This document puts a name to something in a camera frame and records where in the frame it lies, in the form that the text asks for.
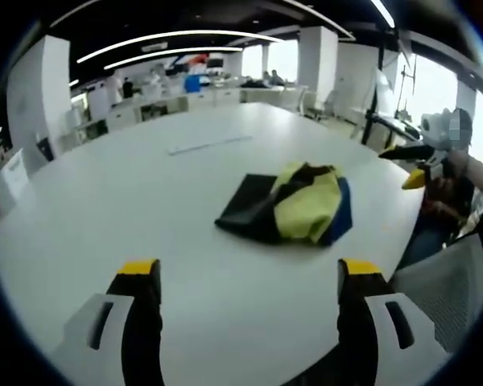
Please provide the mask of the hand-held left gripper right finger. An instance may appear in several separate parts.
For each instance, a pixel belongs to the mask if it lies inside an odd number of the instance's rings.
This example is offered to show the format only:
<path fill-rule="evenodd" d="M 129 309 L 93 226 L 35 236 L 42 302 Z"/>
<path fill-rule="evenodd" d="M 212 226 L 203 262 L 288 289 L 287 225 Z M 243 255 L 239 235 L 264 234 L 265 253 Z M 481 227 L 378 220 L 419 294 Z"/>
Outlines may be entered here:
<path fill-rule="evenodd" d="M 370 261 L 338 261 L 337 330 L 350 385 L 424 385 L 445 363 L 434 322 Z"/>

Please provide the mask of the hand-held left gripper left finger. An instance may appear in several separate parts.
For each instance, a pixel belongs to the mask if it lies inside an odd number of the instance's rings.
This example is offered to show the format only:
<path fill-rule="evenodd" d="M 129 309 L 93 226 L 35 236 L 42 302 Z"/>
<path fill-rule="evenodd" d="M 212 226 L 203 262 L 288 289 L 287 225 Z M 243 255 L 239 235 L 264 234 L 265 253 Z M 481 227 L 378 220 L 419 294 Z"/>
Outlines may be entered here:
<path fill-rule="evenodd" d="M 160 262 L 130 261 L 64 325 L 52 362 L 72 385 L 161 385 Z"/>

